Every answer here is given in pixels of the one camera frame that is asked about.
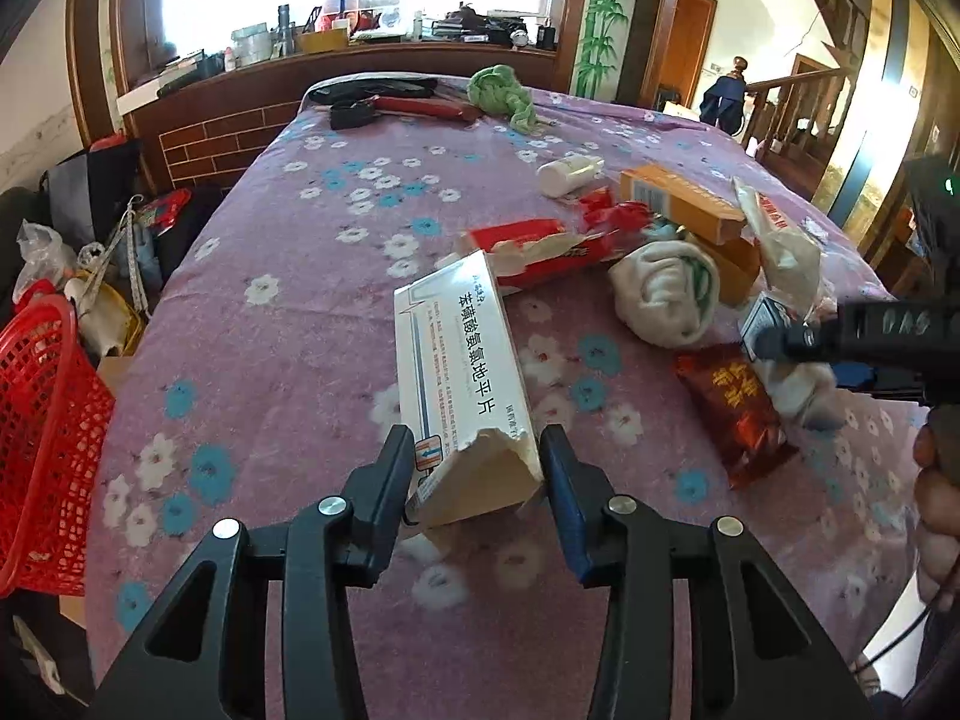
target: metal screw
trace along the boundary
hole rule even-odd
[[[743,533],[743,523],[736,517],[720,517],[717,520],[717,530],[724,536],[736,538]]]
[[[614,495],[607,501],[607,508],[614,514],[633,514],[637,510],[637,501],[629,495]]]
[[[339,514],[346,507],[347,501],[344,501],[339,495],[331,495],[330,498],[323,498],[323,500],[317,504],[317,509],[320,510],[320,514],[326,514],[328,517]]]
[[[240,533],[240,523],[235,519],[222,519],[213,526],[213,535],[217,538],[233,538]]]

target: floor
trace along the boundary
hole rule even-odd
[[[875,656],[906,630],[922,611],[923,602],[917,595],[917,575],[914,574],[886,622],[877,631],[870,644],[864,648],[864,654],[868,658]],[[922,641],[923,625],[920,625],[898,647],[877,661],[874,667],[880,675],[880,684],[884,690],[902,697],[909,692],[910,688],[913,688]]]

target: clear plastic bag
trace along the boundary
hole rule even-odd
[[[820,303],[820,247],[769,197],[733,180],[740,210],[757,242],[767,284],[804,319]]]
[[[23,257],[23,269],[13,285],[13,303],[20,302],[23,293],[40,279],[49,279],[60,289],[77,266],[77,255],[64,243],[59,232],[42,224],[24,221],[16,235]]]

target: orange medicine box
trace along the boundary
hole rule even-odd
[[[740,237],[743,212],[660,165],[628,167],[620,173],[620,199],[638,200],[714,245]]]
[[[689,231],[685,234],[685,240],[700,247],[717,266],[720,302],[731,308],[743,305],[760,275],[760,249],[743,238],[714,245]]]

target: floral bedsheet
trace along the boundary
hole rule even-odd
[[[400,419],[392,291],[464,228],[568,218],[536,190],[545,161],[602,154],[616,176],[656,160],[731,202],[738,175],[820,238],[838,295],[885,295],[842,233],[720,130],[535,100],[549,121],[536,136],[492,118],[382,117],[333,132],[305,105],[233,189],[170,280],[109,428],[86,577],[98,680],[217,519],[285,519],[376,456]],[[732,493],[670,353],[618,322],[604,269],[505,305],[536,426],[565,425],[616,490],[668,517],[741,517],[852,659],[912,571],[910,446],[923,411],[842,394],[840,433],[795,432],[803,459]],[[709,339],[735,338],[735,318],[722,310]],[[566,571],[546,508],[402,543],[378,586],[352,594],[370,714],[584,717],[606,603]],[[685,625],[680,615],[681,640]],[[677,661],[680,695],[688,661]],[[280,678],[268,677],[277,716]]]

